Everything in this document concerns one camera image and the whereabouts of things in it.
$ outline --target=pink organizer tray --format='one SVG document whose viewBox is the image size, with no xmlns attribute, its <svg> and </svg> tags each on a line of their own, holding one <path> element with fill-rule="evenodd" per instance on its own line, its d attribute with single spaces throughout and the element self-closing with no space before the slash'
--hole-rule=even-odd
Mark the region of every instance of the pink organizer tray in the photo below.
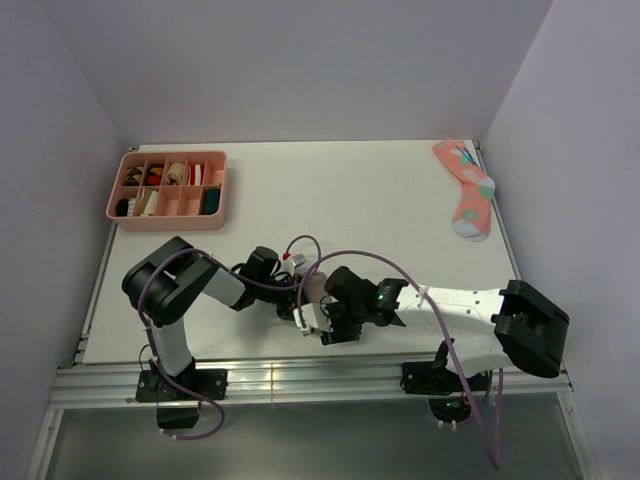
<svg viewBox="0 0 640 480">
<path fill-rule="evenodd" d="M 174 163 L 185 165 L 185 174 L 180 185 L 165 185 L 165 177 Z M 145 186 L 147 169 L 150 165 L 162 164 L 164 171 L 160 186 Z M 190 165 L 204 165 L 200 185 L 187 185 L 186 172 Z M 127 171 L 132 167 L 143 170 L 141 185 L 125 187 Z M 122 157 L 116 181 L 111 190 L 107 217 L 124 228 L 136 232 L 157 232 L 162 230 L 216 230 L 224 225 L 227 197 L 227 156 L 224 152 L 131 152 Z M 140 216 L 142 191 L 151 189 L 158 192 L 158 203 L 151 216 Z M 211 215 L 203 215 L 202 204 L 207 190 L 220 190 L 220 206 Z M 135 198 L 132 216 L 118 216 L 116 204 L 122 199 Z"/>
</svg>

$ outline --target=sock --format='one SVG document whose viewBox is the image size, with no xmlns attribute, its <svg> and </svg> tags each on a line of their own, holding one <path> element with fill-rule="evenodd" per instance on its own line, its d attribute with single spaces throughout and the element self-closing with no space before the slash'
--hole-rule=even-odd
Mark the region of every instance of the sock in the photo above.
<svg viewBox="0 0 640 480">
<path fill-rule="evenodd" d="M 463 142 L 447 139 L 433 147 L 436 157 L 462 184 L 462 197 L 453 217 L 453 228 L 471 241 L 482 241 L 491 229 L 493 179 L 472 163 L 463 152 Z"/>
</svg>

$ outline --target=gray floor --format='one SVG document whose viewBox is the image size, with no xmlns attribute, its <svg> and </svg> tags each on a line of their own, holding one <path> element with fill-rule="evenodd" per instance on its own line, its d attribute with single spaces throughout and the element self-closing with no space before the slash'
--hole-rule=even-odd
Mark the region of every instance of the gray floor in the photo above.
<svg viewBox="0 0 640 480">
<path fill-rule="evenodd" d="M 153 409 L 67 411 L 47 478 L 581 478 L 553 394 L 505 397 L 500 473 L 475 425 L 439 430 L 425 403 L 232 406 L 223 431 L 194 442 L 159 437 Z"/>
</svg>

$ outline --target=white tabletop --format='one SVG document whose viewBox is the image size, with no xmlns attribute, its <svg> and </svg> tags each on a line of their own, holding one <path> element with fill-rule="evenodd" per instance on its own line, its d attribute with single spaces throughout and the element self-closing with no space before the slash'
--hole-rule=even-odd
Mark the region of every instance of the white tabletop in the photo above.
<svg viewBox="0 0 640 480">
<path fill-rule="evenodd" d="M 434 141 L 228 143 L 153 145 L 141 151 L 227 152 L 230 188 L 227 223 L 210 232 L 135 233 L 118 228 L 91 323 L 85 363 L 137 361 L 146 343 L 141 323 L 120 285 L 127 271 L 180 235 L 232 266 L 258 245 L 282 253 L 308 233 L 323 253 L 366 250 L 395 261 L 426 285 L 489 289 L 515 278 L 505 241 L 492 213 L 489 237 L 479 243 L 457 235 L 451 220 L 460 184 L 431 151 Z M 475 152 L 473 144 L 467 147 Z M 294 252 L 315 258 L 310 242 Z M 330 274 L 347 265 L 378 283 L 397 277 L 372 259 L 339 257 L 323 264 Z M 359 342 L 322 346 L 302 337 L 275 307 L 257 302 L 234 312 L 201 295 L 186 315 L 187 340 L 198 359 L 283 359 L 433 352 L 439 331 L 422 326 L 365 325 Z M 460 338 L 461 332 L 452 331 Z"/>
</svg>

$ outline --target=storage box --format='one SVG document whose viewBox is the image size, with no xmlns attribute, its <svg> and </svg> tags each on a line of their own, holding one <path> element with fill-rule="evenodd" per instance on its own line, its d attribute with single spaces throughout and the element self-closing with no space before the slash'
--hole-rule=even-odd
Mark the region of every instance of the storage box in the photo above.
<svg viewBox="0 0 640 480">
<path fill-rule="evenodd" d="M 174 163 L 185 166 L 180 184 L 165 185 L 167 173 Z M 147 186 L 145 180 L 151 165 L 164 167 L 159 186 Z M 191 165 L 204 166 L 199 185 L 188 185 Z M 127 172 L 132 167 L 140 167 L 140 185 L 125 186 Z M 224 225 L 224 212 L 228 186 L 227 156 L 224 152 L 131 152 L 122 157 L 116 181 L 107 205 L 107 217 L 125 230 L 155 232 L 162 230 L 216 230 Z M 141 216 L 144 189 L 158 192 L 155 213 Z M 219 207 L 213 214 L 205 215 L 203 202 L 208 190 L 219 196 Z M 118 216 L 116 205 L 122 199 L 135 198 L 132 216 Z"/>
</svg>

